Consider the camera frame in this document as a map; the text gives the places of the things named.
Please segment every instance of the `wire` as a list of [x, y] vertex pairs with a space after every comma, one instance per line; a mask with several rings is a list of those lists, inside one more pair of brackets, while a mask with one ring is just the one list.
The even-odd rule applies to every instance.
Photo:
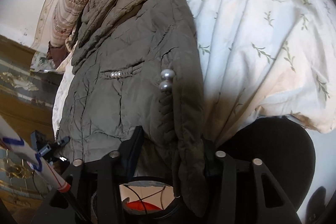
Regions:
[[97, 213], [96, 213], [97, 212], [97, 198], [96, 198], [96, 196], [97, 196], [97, 191], [95, 191], [93, 193], [92, 197], [91, 197], [91, 208], [92, 208], [92, 211], [93, 211], [93, 214], [94, 214], [95, 218], [98, 219], [97, 218]]
[[160, 191], [157, 191], [157, 192], [154, 193], [154, 194], [148, 195], [148, 196], [142, 198], [142, 200], [144, 200], [144, 199], [146, 199], [146, 198], [150, 198], [151, 196], [154, 196], [154, 195], [156, 195], [156, 194], [158, 194], [158, 193], [161, 193], [163, 190], [164, 190], [164, 189], [161, 189]]
[[40, 196], [42, 198], [45, 198], [45, 196], [42, 195], [41, 192], [40, 192], [40, 190], [36, 187], [35, 180], [34, 180], [34, 175], [35, 175], [35, 170], [33, 171], [33, 184], [34, 184], [34, 187], [35, 187], [36, 191], [40, 194]]
[[143, 208], [145, 209], [145, 214], [147, 214], [147, 209], [146, 209], [146, 207], [145, 207], [145, 204], [144, 204], [144, 202], [142, 201], [142, 199], [140, 198], [140, 196], [138, 195], [138, 193], [137, 193], [136, 191], [134, 191], [132, 188], [130, 188], [128, 185], [125, 185], [125, 184], [124, 184], [124, 186], [125, 186], [126, 188], [130, 189], [134, 194], [136, 194], [136, 196], [137, 196], [137, 197], [139, 198], [139, 200], [141, 201]]
[[161, 195], [160, 195], [160, 202], [161, 202], [161, 208], [162, 210], [164, 210], [163, 208], [163, 203], [162, 203], [162, 195], [163, 195], [163, 191], [166, 189], [166, 185], [163, 186], [162, 190], [161, 190]]

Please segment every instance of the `leaf pattern fabric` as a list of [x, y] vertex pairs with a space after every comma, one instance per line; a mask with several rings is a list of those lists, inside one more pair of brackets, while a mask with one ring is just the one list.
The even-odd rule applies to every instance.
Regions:
[[332, 0], [187, 0], [204, 76], [205, 137], [216, 145], [258, 117], [336, 126]]

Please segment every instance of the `black metal frame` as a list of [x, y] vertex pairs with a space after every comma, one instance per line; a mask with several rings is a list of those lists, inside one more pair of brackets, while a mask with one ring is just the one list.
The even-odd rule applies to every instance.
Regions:
[[264, 163], [256, 165], [235, 160], [229, 155], [215, 156], [215, 147], [207, 140], [203, 140], [205, 176], [210, 182], [211, 202], [203, 218], [197, 218], [185, 206], [182, 198], [176, 198], [167, 209], [157, 213], [126, 213], [122, 207], [119, 185], [134, 180], [143, 141], [142, 127], [136, 127], [132, 138], [122, 142], [118, 151], [112, 151], [101, 160], [79, 166], [70, 165], [63, 177], [71, 184], [70, 191], [76, 197], [77, 204], [69, 204], [68, 199], [52, 190], [31, 224], [90, 223], [78, 217], [78, 210], [83, 208], [90, 215], [90, 200], [95, 190], [99, 224], [179, 224], [186, 221], [207, 224], [301, 223], [290, 200]]

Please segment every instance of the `crumpled jacket fabric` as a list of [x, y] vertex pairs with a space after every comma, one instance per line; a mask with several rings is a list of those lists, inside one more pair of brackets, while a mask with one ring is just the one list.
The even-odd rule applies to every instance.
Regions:
[[[81, 20], [75, 77], [57, 135], [71, 141], [61, 154], [99, 160], [142, 126], [137, 175], [172, 179], [185, 204], [202, 216], [208, 202], [203, 78], [186, 1], [91, 0]], [[166, 68], [176, 73], [171, 94], [159, 90]]]

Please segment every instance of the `pearl button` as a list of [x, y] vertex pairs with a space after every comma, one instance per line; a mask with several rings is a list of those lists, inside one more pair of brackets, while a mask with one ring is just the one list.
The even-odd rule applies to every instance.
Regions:
[[172, 69], [164, 69], [161, 71], [162, 80], [172, 80], [175, 77], [175, 72]]
[[159, 89], [161, 92], [171, 92], [173, 89], [173, 83], [169, 80], [163, 80], [160, 85]]

